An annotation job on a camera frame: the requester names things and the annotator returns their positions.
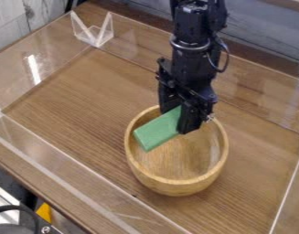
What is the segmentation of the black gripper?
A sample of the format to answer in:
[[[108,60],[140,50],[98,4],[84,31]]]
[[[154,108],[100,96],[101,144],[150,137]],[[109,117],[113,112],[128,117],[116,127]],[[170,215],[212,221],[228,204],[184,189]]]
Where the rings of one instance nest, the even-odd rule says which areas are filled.
[[[211,81],[228,66],[227,58],[219,68],[220,52],[229,51],[219,37],[208,38],[203,43],[185,43],[170,37],[169,44],[172,58],[157,59],[160,112],[166,113],[180,105],[177,133],[186,134],[208,121],[217,102]]]

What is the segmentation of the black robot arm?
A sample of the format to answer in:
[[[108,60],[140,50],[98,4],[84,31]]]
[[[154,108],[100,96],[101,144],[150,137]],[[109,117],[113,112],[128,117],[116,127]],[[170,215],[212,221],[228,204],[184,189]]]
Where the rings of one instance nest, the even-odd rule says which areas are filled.
[[[219,37],[227,27],[224,0],[169,0],[170,58],[157,59],[160,112],[178,108],[176,131],[197,130],[212,114],[217,95],[211,82],[227,70],[229,51]]]

